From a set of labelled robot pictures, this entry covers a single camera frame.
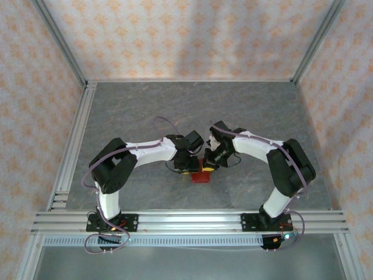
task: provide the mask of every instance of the yellow object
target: yellow object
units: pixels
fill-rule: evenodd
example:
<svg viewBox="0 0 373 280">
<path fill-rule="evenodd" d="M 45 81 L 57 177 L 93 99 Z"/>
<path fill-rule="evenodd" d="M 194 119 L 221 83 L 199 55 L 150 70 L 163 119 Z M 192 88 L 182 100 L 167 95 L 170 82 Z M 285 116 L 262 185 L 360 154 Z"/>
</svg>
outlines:
<svg viewBox="0 0 373 280">
<path fill-rule="evenodd" d="M 212 168 L 212 167 L 204 167 L 204 168 L 202 168 L 202 171 L 204 171 L 204 172 L 212 172 L 212 171 L 214 171 L 215 169 L 214 168 Z"/>
</svg>

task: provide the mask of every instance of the patterned wall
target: patterned wall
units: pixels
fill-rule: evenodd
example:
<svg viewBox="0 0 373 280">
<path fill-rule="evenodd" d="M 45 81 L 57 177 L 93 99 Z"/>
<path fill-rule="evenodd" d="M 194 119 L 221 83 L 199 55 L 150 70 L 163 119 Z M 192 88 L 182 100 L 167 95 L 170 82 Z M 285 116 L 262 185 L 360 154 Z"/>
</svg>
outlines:
<svg viewBox="0 0 373 280">
<path fill-rule="evenodd" d="M 46 0 L 87 79 L 289 80 L 332 0 Z"/>
<path fill-rule="evenodd" d="M 31 1 L 2 0 L 0 18 L 0 279 L 14 279 L 81 88 Z"/>
<path fill-rule="evenodd" d="M 371 1 L 346 1 L 301 90 L 333 203 L 346 210 L 365 275 L 373 279 Z"/>
</svg>

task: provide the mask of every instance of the floral wallpaper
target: floral wallpaper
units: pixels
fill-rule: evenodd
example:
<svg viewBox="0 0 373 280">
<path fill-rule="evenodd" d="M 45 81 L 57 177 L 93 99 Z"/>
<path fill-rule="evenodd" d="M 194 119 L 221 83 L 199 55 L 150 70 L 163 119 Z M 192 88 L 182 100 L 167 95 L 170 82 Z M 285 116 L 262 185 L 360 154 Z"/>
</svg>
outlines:
<svg viewBox="0 0 373 280">
<path fill-rule="evenodd" d="M 29 0 L 0 5 L 0 279 L 15 279 L 82 92 Z"/>
<path fill-rule="evenodd" d="M 373 279 L 373 5 L 346 1 L 300 83 L 335 207 Z"/>
<path fill-rule="evenodd" d="M 46 0 L 87 79 L 289 80 L 332 0 Z"/>
</svg>

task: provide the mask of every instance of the black mounting plate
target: black mounting plate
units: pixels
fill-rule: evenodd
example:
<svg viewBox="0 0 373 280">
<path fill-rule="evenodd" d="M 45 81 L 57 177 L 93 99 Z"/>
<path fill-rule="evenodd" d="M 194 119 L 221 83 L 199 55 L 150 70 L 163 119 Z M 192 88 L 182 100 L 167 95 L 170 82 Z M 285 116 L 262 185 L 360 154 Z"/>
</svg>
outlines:
<svg viewBox="0 0 373 280">
<path fill-rule="evenodd" d="M 91 212 L 87 217 L 87 232 L 119 232 L 117 229 L 111 230 L 112 227 L 107 225 L 104 220 L 102 220 L 99 213 Z M 136 232 L 138 229 L 139 215 L 122 213 L 109 221 L 125 229 L 127 232 Z"/>
<path fill-rule="evenodd" d="M 259 219 L 259 213 L 242 213 L 241 226 L 243 232 L 290 232 L 293 230 L 290 214 L 282 214 L 278 220 L 265 226 Z"/>
</svg>

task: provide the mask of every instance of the gray floor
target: gray floor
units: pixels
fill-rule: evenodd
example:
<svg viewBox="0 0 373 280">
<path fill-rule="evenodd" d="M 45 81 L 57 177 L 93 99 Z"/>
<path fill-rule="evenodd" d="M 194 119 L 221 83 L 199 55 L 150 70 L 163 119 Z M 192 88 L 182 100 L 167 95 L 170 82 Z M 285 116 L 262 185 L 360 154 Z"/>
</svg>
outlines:
<svg viewBox="0 0 373 280">
<path fill-rule="evenodd" d="M 45 247 L 34 279 L 345 279 L 333 235 L 306 235 L 290 250 L 126 247 L 88 255 L 81 247 Z"/>
<path fill-rule="evenodd" d="M 99 83 L 93 99 L 82 148 L 67 203 L 68 209 L 94 209 L 91 191 L 80 185 L 89 162 L 115 137 L 124 142 L 158 138 L 151 121 L 169 118 L 186 135 L 197 130 L 208 139 L 209 121 L 223 120 L 230 128 L 243 127 L 277 140 L 297 139 L 317 172 L 312 190 L 294 209 L 326 209 L 330 199 L 294 85 L 290 82 L 143 82 Z M 158 123 L 164 134 L 174 133 Z M 258 209 L 273 190 L 267 164 L 249 156 L 230 169 L 212 174 L 208 184 L 193 184 L 174 174 L 164 162 L 135 169 L 121 190 L 124 210 L 140 209 Z"/>
</svg>

